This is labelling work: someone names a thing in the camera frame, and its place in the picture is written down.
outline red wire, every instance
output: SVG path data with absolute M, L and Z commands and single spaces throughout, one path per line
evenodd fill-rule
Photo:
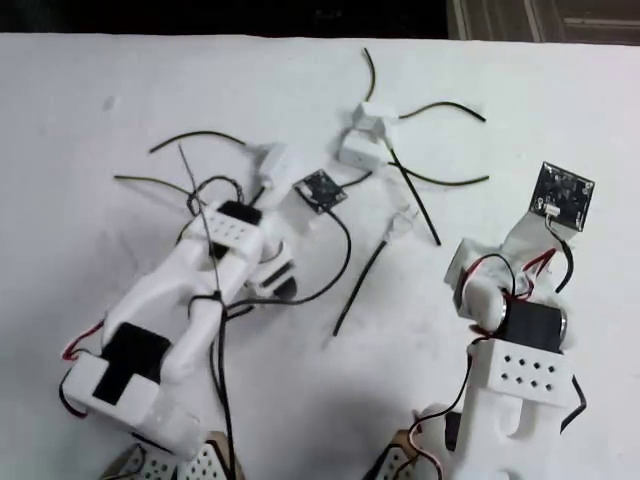
M 545 262 L 546 262 L 545 265 L 546 265 L 547 263 L 549 263 L 549 260 L 551 260 L 551 257 L 553 257 L 554 253 L 556 253 L 556 249 L 555 248 L 550 248 L 549 250 L 544 252 L 542 255 L 539 255 L 536 258 L 534 258 L 533 260 L 531 260 L 530 262 L 526 263 L 522 267 L 522 271 L 526 272 L 527 270 L 529 270 L 531 267 L 533 267 L 537 263 L 540 263 L 542 260 L 545 260 Z
M 104 320 L 100 320 L 97 324 L 95 324 L 89 330 L 87 330 L 86 332 L 80 334 L 75 340 L 73 340 L 64 349 L 64 351 L 62 352 L 62 359 L 63 360 L 71 360 L 71 361 L 77 360 L 78 359 L 78 355 L 74 355 L 74 353 L 75 353 L 74 350 L 75 350 L 76 346 L 78 345 L 78 343 L 80 343 L 85 338 L 90 337 L 91 335 L 96 333 L 103 326 L 104 326 Z

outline connector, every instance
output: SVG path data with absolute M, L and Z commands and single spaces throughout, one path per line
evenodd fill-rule
M 287 145 L 274 143 L 269 145 L 267 153 L 258 169 L 260 184 L 267 189 L 275 189 L 281 184 L 291 184 L 288 180 L 291 176 L 292 159 Z
M 340 146 L 338 160 L 365 172 L 375 172 L 391 161 L 391 155 L 384 143 L 371 134 L 351 130 Z
M 353 112 L 353 128 L 371 131 L 379 119 L 397 120 L 396 111 L 386 105 L 362 102 Z
M 409 233 L 413 228 L 413 222 L 417 216 L 418 210 L 411 205 L 407 205 L 405 208 L 398 210 L 389 221 L 387 231 L 384 234 L 384 240 L 387 243 L 391 243 Z

